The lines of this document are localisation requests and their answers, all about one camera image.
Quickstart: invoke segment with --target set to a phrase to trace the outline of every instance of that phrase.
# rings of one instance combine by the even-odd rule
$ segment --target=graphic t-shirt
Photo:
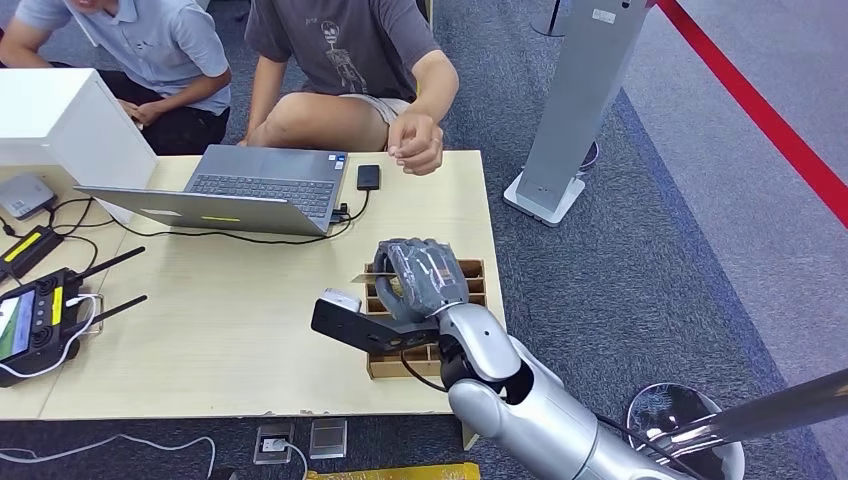
[[[412,66],[439,49],[415,0],[253,0],[244,38],[272,61],[294,57],[307,91],[408,102]]]

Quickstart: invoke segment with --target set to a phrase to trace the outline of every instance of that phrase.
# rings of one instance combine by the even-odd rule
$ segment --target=white box
[[[146,188],[156,162],[96,70],[0,69],[0,165],[61,165],[79,184]]]

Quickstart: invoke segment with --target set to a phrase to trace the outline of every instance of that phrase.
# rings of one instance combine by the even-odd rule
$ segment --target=robotic arm
[[[599,428],[595,415],[489,310],[468,303],[449,246],[419,239],[381,242],[374,272],[377,295],[393,321],[369,318],[359,312],[359,299],[328,290],[315,304],[313,330],[373,354],[438,342],[451,410],[540,479],[691,478]],[[402,296],[394,291],[392,273]]]

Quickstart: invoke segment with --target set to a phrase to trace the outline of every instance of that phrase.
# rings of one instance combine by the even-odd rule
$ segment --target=laptop
[[[323,236],[347,154],[210,145],[183,192],[78,186],[174,227]]]

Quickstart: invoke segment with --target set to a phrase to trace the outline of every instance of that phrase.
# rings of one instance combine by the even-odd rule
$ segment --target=metal stand
[[[721,410],[692,388],[661,383],[636,395],[627,412],[627,426],[672,457],[683,457],[706,478],[739,480],[745,462],[738,442],[846,416],[845,392],[848,369]],[[668,464],[649,450],[644,449],[646,455]]]
[[[527,164],[504,192],[509,205],[553,227],[574,204],[584,187],[576,175],[621,90],[652,1],[625,8],[620,2],[573,0],[570,15],[559,18],[557,2],[545,32],[561,27],[568,41]]]
[[[559,3],[560,0],[556,0],[556,3],[554,4],[554,11],[550,16],[548,16],[547,13],[542,13],[530,22],[530,26],[533,27],[533,30],[546,37],[565,36],[564,22],[557,22],[557,19],[559,18]]]
[[[659,441],[683,425],[720,411],[715,402],[694,388],[659,383],[639,392],[630,403],[627,428],[648,440]],[[633,438],[630,446],[652,453]],[[682,457],[681,461],[711,480],[742,480],[745,474],[745,453],[739,442],[701,450]]]

